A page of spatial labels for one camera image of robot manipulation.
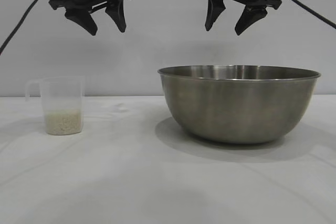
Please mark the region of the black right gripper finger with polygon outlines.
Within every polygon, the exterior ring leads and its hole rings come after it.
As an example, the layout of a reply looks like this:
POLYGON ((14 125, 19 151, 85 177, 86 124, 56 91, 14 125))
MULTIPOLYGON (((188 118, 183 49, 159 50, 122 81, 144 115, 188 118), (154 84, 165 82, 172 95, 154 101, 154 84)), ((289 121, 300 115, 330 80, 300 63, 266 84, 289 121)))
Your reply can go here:
POLYGON ((207 15, 205 21, 206 31, 210 31, 220 14, 226 9, 224 0, 208 0, 207 15))
POLYGON ((247 28, 267 16, 266 6, 245 6, 239 18, 235 32, 241 35, 247 28))

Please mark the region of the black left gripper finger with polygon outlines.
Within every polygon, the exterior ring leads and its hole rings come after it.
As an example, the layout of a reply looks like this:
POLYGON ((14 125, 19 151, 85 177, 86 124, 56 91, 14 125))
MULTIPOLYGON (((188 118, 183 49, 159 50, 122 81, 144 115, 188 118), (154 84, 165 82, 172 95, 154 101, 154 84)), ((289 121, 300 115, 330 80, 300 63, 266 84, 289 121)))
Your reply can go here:
POLYGON ((120 32, 125 32, 127 25, 124 16, 123 0, 108 2, 105 13, 112 18, 120 32))
POLYGON ((89 34, 96 35, 98 27, 95 21, 92 19, 90 13, 85 9, 67 9, 65 17, 81 26, 89 34))

